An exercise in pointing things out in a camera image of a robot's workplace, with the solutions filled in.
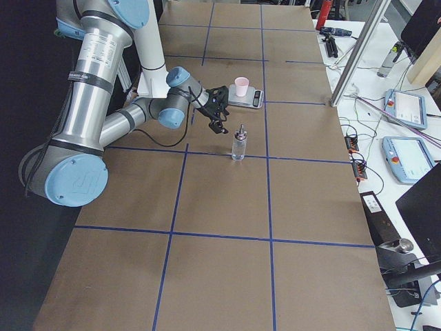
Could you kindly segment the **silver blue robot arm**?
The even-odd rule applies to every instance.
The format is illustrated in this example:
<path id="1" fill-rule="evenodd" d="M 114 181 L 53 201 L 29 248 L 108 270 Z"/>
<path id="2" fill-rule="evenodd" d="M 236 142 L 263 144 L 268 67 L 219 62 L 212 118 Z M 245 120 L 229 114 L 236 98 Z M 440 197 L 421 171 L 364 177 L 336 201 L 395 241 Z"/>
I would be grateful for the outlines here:
<path id="1" fill-rule="evenodd" d="M 58 1 L 57 23 L 81 47 L 50 136 L 20 163 L 26 192 L 67 207 L 89 204 L 107 185 L 105 147 L 149 120 L 177 129 L 195 109 L 215 133 L 225 131 L 229 90 L 205 89 L 186 69 L 166 68 L 152 1 Z M 109 114 L 114 84 L 127 78 L 123 51 L 129 46 L 136 47 L 142 89 L 129 106 Z"/>

